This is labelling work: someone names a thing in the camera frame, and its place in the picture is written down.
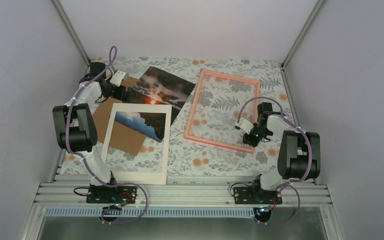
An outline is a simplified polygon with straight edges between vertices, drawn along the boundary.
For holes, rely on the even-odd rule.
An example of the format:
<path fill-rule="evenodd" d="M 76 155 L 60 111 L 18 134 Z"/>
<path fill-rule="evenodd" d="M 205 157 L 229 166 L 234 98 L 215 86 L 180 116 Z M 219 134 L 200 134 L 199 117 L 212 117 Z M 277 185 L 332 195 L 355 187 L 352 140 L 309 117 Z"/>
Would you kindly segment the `clear acrylic sheet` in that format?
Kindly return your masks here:
<path fill-rule="evenodd" d="M 148 105 L 171 105 L 172 124 L 195 84 L 167 71 L 150 66 L 131 88 L 127 103 Z"/>

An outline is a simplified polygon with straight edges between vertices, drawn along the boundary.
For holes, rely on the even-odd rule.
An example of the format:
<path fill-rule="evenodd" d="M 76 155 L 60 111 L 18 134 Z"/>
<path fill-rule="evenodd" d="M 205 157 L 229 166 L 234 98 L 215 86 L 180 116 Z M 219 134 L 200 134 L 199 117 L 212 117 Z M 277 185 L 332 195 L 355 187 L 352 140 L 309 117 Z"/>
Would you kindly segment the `sunset landscape photo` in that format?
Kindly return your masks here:
<path fill-rule="evenodd" d="M 164 139 L 165 113 L 118 111 L 114 120 L 159 143 Z"/>

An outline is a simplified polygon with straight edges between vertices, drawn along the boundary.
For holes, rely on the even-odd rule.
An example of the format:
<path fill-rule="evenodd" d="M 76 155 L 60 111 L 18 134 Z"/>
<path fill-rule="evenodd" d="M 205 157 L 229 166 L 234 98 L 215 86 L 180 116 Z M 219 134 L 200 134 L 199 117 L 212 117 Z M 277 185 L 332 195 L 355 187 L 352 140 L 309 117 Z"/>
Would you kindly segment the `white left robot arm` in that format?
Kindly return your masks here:
<path fill-rule="evenodd" d="M 90 184 L 102 186 L 99 196 L 108 203 L 119 197 L 120 190 L 115 186 L 117 182 L 112 171 L 97 152 L 98 131 L 91 107 L 101 98 L 129 100 L 132 90 L 122 85 L 128 77 L 128 73 L 103 62 L 91 62 L 73 97 L 52 109 L 58 146 L 80 158 L 91 177 Z"/>

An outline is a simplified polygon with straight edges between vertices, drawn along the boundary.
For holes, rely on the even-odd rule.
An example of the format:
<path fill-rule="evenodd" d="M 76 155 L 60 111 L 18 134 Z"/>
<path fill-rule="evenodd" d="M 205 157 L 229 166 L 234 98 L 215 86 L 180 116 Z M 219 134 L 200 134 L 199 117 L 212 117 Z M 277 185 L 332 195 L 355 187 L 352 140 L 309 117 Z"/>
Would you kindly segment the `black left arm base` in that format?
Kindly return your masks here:
<path fill-rule="evenodd" d="M 88 204 L 134 204 L 138 188 L 136 186 L 106 187 L 89 185 L 86 203 Z"/>

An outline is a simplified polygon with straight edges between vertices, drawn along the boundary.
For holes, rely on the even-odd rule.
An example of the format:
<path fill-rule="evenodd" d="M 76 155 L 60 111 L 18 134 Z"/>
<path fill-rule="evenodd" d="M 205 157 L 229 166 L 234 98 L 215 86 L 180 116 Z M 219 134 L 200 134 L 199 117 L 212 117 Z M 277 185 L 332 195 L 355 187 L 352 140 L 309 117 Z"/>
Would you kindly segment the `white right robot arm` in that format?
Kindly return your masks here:
<path fill-rule="evenodd" d="M 281 190 L 296 182 L 316 179 L 321 172 L 320 135 L 303 130 L 280 111 L 274 111 L 269 102 L 257 106 L 257 120 L 252 123 L 240 118 L 236 129 L 244 131 L 242 142 L 256 147 L 272 137 L 281 140 L 277 157 L 277 169 L 262 173 L 251 189 L 251 198 L 258 204 L 270 197 L 270 191 Z"/>

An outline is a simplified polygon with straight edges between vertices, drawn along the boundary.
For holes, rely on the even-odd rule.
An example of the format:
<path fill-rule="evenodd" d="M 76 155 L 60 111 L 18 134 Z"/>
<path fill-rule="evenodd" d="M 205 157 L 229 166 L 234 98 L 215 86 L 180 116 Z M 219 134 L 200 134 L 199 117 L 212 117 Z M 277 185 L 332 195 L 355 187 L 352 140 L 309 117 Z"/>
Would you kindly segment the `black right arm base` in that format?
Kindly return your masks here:
<path fill-rule="evenodd" d="M 282 195 L 276 190 L 264 190 L 260 177 L 251 183 L 236 182 L 229 188 L 230 195 L 236 205 L 280 205 Z"/>

